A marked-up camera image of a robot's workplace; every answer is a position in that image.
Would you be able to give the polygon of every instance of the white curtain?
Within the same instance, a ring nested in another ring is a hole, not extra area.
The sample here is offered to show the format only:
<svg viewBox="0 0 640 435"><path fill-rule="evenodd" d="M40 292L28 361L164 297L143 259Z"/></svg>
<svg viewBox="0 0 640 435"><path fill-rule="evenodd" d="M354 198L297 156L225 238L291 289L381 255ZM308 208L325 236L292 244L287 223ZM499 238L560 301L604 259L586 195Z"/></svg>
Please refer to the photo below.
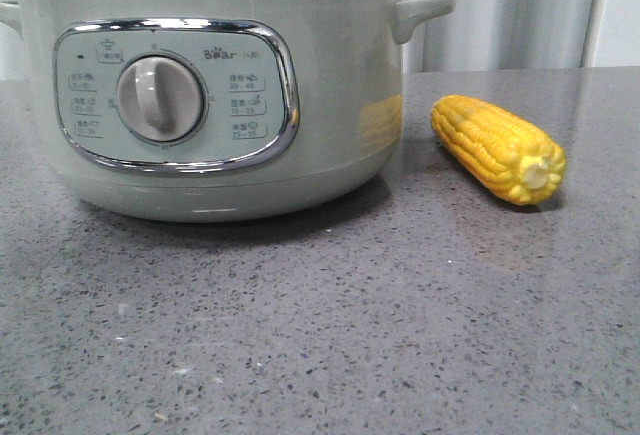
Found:
<svg viewBox="0 0 640 435"><path fill-rule="evenodd" d="M457 0L405 50L406 71L579 67L592 0Z"/></svg>

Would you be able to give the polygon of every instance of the white dial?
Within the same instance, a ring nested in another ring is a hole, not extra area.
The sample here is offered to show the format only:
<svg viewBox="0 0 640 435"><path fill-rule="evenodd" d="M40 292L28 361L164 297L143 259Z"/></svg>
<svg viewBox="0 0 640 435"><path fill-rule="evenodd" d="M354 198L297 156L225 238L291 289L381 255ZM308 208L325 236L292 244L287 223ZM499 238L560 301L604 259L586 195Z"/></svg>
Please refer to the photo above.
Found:
<svg viewBox="0 0 640 435"><path fill-rule="evenodd" d="M202 89L195 75L168 57L132 63L118 81L120 116L138 135L155 142L184 137L200 121Z"/></svg>

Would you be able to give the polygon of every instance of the control panel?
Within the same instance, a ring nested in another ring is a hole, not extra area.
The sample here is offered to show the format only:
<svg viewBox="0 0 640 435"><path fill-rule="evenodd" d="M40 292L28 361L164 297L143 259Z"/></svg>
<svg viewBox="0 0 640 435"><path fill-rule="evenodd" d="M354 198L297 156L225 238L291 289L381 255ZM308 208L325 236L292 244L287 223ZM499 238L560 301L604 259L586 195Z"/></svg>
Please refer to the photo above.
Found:
<svg viewBox="0 0 640 435"><path fill-rule="evenodd" d="M288 48L257 22L87 22L60 37L54 64L65 136L115 169L252 166L282 153L298 128Z"/></svg>

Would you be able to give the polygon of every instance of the yellow corn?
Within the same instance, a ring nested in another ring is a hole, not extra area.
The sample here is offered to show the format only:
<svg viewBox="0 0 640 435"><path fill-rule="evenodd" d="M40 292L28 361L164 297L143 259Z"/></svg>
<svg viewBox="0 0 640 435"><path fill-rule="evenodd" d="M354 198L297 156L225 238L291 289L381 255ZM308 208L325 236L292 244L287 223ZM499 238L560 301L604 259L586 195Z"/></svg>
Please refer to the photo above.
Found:
<svg viewBox="0 0 640 435"><path fill-rule="evenodd" d="M449 95L433 106L431 126L445 148L503 200L535 205L562 182L562 147L535 125L496 105Z"/></svg>

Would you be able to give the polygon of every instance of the gray granite countertop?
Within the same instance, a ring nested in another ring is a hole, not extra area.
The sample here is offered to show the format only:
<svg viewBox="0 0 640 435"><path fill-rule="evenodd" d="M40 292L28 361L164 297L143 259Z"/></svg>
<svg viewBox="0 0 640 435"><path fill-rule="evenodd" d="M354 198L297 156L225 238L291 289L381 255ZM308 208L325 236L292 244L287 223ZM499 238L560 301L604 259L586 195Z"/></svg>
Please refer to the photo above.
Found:
<svg viewBox="0 0 640 435"><path fill-rule="evenodd" d="M537 208L436 142L448 93L567 150ZM640 68L408 76L362 188L225 225L126 218L0 83L0 434L640 433Z"/></svg>

